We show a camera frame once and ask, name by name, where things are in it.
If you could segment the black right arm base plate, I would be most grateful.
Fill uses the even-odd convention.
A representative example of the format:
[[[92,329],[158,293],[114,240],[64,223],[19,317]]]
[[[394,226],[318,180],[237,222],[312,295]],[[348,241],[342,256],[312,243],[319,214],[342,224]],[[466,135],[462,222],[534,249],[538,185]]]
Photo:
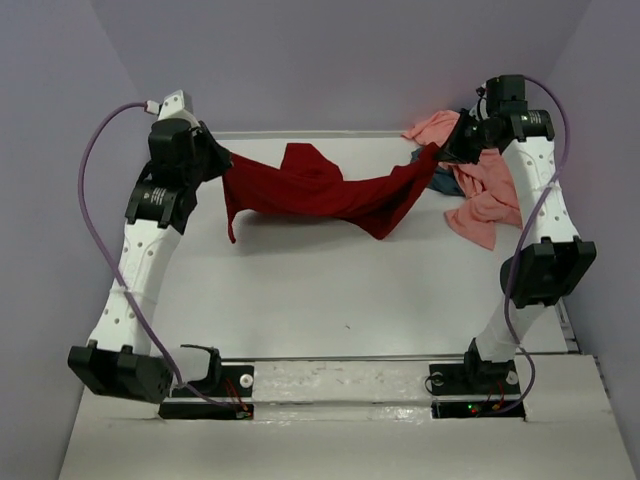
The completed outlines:
[[[485,379],[471,379],[460,362],[430,364],[424,386],[436,420],[526,418],[513,361]]]

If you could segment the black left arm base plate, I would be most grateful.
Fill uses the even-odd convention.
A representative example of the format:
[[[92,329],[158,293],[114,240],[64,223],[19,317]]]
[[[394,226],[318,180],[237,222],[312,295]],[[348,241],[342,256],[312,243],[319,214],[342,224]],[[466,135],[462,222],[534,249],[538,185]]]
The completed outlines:
[[[223,363],[217,383],[213,378],[195,382],[194,388],[174,389],[160,405],[158,415],[164,420],[250,421],[254,418],[253,364]]]

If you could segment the red t shirt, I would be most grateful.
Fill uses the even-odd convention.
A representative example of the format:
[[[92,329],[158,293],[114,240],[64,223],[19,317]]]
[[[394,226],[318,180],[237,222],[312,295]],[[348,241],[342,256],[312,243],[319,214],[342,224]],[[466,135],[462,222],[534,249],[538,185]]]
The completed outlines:
[[[396,166],[386,176],[364,180],[346,180],[340,168],[311,144],[289,143],[278,168],[233,153],[233,166],[222,177],[228,238],[236,241],[236,215],[252,210],[338,219],[382,240],[432,180],[437,151],[438,146],[431,143],[416,161]]]

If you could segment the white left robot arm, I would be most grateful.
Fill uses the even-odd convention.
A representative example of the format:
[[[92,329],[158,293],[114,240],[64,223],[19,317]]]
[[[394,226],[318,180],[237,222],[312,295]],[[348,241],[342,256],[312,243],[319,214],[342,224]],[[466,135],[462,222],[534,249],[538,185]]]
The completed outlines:
[[[96,395],[160,404],[185,382],[151,328],[165,272],[198,188],[232,163],[198,120],[154,122],[148,147],[150,159],[125,209],[120,258],[105,258],[114,275],[106,304],[86,344],[70,349],[67,364]]]

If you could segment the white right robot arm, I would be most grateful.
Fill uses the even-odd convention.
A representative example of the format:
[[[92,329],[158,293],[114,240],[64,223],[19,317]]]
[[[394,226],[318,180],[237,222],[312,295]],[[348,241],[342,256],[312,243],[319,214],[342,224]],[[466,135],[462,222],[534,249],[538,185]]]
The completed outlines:
[[[567,159],[555,156],[549,112],[528,105],[529,81],[524,75],[487,80],[476,106],[461,110],[436,155],[467,164],[498,150],[514,182],[523,229],[501,266],[502,302],[484,330],[462,362],[431,365],[425,384],[434,396],[492,395],[506,386],[531,326],[575,289],[596,258],[594,242],[582,239],[570,218],[559,182]]]

